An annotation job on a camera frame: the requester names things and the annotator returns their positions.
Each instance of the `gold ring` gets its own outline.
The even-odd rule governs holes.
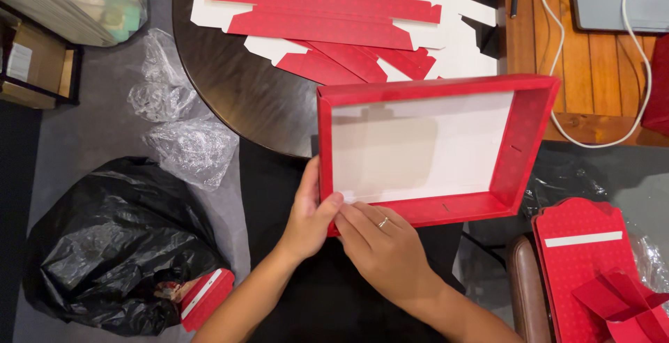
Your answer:
[[[384,225],[385,223],[387,223],[387,222],[388,222],[388,217],[386,217],[385,220],[383,220],[382,222],[380,222],[379,225],[378,225],[378,227],[379,227],[379,228],[380,228],[380,227],[383,227],[383,225]]]

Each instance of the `dark wooden table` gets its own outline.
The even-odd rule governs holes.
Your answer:
[[[241,137],[280,153],[311,157],[316,86],[249,52],[246,36],[191,22],[193,0],[172,0],[174,39],[204,102]]]

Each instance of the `wooden desk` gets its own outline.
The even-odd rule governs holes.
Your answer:
[[[563,84],[553,110],[564,130],[586,143],[610,143],[625,136],[643,103],[646,69],[626,34],[575,30],[571,0],[546,0],[564,25],[564,49],[555,68]],[[541,0],[518,0],[512,20],[499,0],[502,73],[548,74],[560,42],[560,29]],[[637,36],[650,59],[655,36]],[[550,124],[544,136],[566,140]],[[669,146],[669,137],[641,127],[624,144]]]

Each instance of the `left hand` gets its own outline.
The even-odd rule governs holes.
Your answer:
[[[311,159],[302,175],[289,223],[276,245],[295,263],[318,253],[327,237],[328,226],[344,203],[341,193],[332,193],[318,205],[318,156]]]

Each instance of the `finger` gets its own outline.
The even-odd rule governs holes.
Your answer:
[[[334,217],[334,225],[339,230],[339,241],[344,245],[347,255],[354,257],[371,253],[369,244],[364,240],[363,235],[342,215],[337,214]]]
[[[371,248],[374,248],[379,242],[388,239],[388,235],[381,232],[379,227],[372,223],[372,221],[357,208],[344,203],[339,212],[341,212],[346,220],[360,232]]]
[[[353,207],[362,211],[364,215],[386,235],[392,236],[399,231],[399,228],[393,224],[390,218],[388,218],[388,221],[385,220],[386,216],[379,209],[363,202],[355,202]]]
[[[383,206],[374,206],[377,210],[379,210],[382,214],[384,214],[388,220],[392,221],[395,226],[397,226],[400,229],[414,229],[408,221],[406,221],[402,216],[399,216],[397,212],[389,209],[388,207],[383,207]]]
[[[311,219],[318,220],[322,224],[328,225],[335,218],[337,212],[344,204],[344,195],[338,192],[331,193],[328,198],[316,209]]]
[[[302,174],[302,181],[295,193],[295,199],[308,198],[318,202],[318,171],[320,159],[315,156],[306,164],[305,172]]]

